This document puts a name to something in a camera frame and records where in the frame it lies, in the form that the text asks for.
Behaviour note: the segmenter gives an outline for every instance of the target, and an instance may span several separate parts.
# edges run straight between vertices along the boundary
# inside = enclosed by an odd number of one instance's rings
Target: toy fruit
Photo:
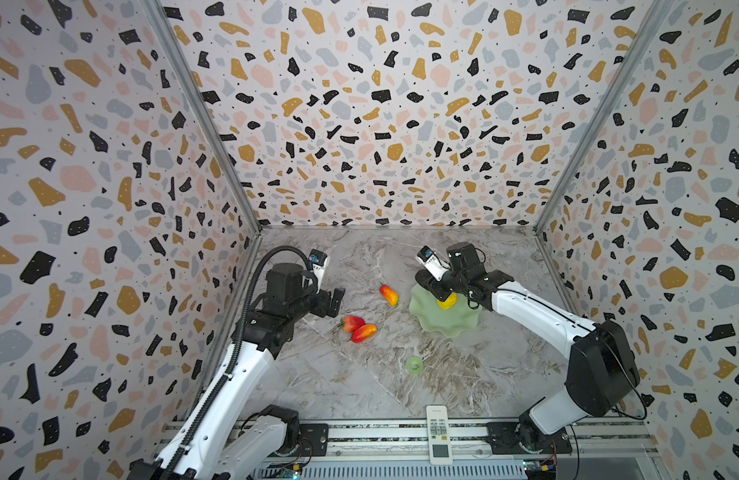
[[[399,302],[399,294],[391,290],[390,286],[382,285],[380,287],[380,295],[383,295],[391,306],[396,306],[396,303]]]
[[[437,300],[436,303],[439,304],[442,310],[449,310],[457,303],[457,301],[458,301],[457,293],[450,293],[447,300],[444,300],[443,302],[439,302]]]
[[[348,333],[353,333],[357,328],[364,325],[366,322],[363,318],[358,316],[347,316],[343,319],[343,330]]]
[[[351,336],[351,341],[354,343],[361,343],[377,332],[377,327],[372,324],[362,325],[354,331]]]

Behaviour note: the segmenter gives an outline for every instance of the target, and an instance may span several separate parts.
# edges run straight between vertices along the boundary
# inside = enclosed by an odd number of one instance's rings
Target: black mounting plate
[[[301,458],[309,456],[323,457],[326,456],[326,442],[330,438],[330,426],[326,423],[301,423],[300,437],[308,438],[308,442],[303,442],[303,452]]]
[[[518,438],[515,433],[517,425],[518,422],[490,422],[487,424],[485,440],[492,447],[492,455],[528,455],[524,448],[518,445]],[[562,437],[564,433],[565,429],[562,428],[555,434],[548,436],[556,442],[556,453],[572,453],[572,445],[569,440]],[[547,447],[540,453],[551,455],[553,448]]]

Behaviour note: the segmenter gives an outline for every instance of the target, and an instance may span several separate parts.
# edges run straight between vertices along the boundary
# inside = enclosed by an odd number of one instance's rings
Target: metal corner post
[[[210,144],[212,155],[218,159],[223,175],[228,178],[228,186],[231,190],[231,194],[239,203],[241,213],[248,225],[251,227],[251,230],[254,232],[254,235],[256,237],[260,236],[260,223],[258,222],[258,218],[252,211],[252,206],[250,206],[247,196],[244,194],[244,188],[241,187],[241,183],[239,181],[239,177],[236,175],[234,166],[230,164],[228,152],[223,146],[218,130],[215,128],[215,123],[212,121],[209,112],[204,107],[204,101],[194,83],[191,69],[188,67],[188,63],[186,63],[182,50],[178,45],[178,40],[172,34],[172,29],[170,28],[167,16],[164,14],[162,4],[159,0],[140,0],[140,4],[143,6],[143,13],[148,19],[148,23],[153,27],[154,34],[156,35],[159,44],[164,49],[164,57],[166,57],[170,62],[175,75],[178,77],[178,82],[185,94],[189,107],[196,115],[199,127],[207,136],[207,141]]]
[[[633,71],[641,63],[644,53],[655,38],[658,29],[663,24],[663,20],[668,16],[671,4],[673,4],[673,0],[653,0],[652,5],[647,10],[647,14],[644,15],[636,39],[633,40],[628,53],[625,55],[623,65],[615,73],[610,88],[607,89],[604,98],[591,118],[591,122],[577,143],[577,147],[572,153],[567,167],[561,172],[561,178],[559,178],[556,187],[551,192],[551,198],[548,199],[543,211],[540,213],[537,224],[535,224],[535,232],[542,232],[553,217],[556,206],[564,198],[567,187],[569,187],[572,179],[575,178],[577,170],[583,165],[588,151],[599,135],[599,131],[607,123],[610,113],[623,94],[628,81],[631,79]]]

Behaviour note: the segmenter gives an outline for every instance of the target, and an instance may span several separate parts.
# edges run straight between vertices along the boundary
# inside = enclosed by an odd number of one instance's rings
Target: terrazzo wall
[[[150,458],[217,341],[239,210],[137,4],[0,0],[0,478]]]
[[[739,480],[739,2],[672,8],[542,237],[673,477]]]
[[[164,0],[263,225],[534,224],[648,0]]]

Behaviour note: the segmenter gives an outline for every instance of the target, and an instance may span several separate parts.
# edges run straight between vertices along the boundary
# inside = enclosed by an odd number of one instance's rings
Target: robotic arm
[[[305,268],[298,264],[275,264],[266,274],[265,293],[250,302],[264,264],[284,250],[297,253]],[[272,452],[287,456],[297,452],[298,447],[305,448],[299,440],[298,412],[278,406],[265,408],[251,427],[229,446],[226,441],[260,378],[276,360],[284,343],[292,340],[295,322],[307,313],[337,316],[345,290],[329,293],[320,289],[328,262],[323,252],[311,250],[306,257],[292,246],[277,247],[263,257],[252,275],[241,318],[221,368],[156,461],[135,464],[128,480],[245,478],[261,458]]]
[[[530,453],[547,446],[547,437],[586,416],[604,416],[640,377],[623,329],[615,322],[592,322],[530,293],[513,277],[487,272],[468,242],[447,249],[441,262],[428,246],[417,260],[425,269],[415,280],[439,301],[461,293],[471,304],[511,317],[551,344],[569,361],[567,381],[519,416],[519,445]]]

